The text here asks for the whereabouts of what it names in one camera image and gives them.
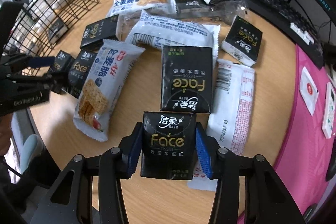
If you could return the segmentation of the person's left hand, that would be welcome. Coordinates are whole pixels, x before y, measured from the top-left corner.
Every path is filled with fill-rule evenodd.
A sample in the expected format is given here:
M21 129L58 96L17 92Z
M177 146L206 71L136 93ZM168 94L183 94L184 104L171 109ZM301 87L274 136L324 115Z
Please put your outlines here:
M1 117L1 124L0 124L0 155L4 156L7 154L7 151L11 145L11 137L13 135L11 129L11 120L13 115L7 114Z

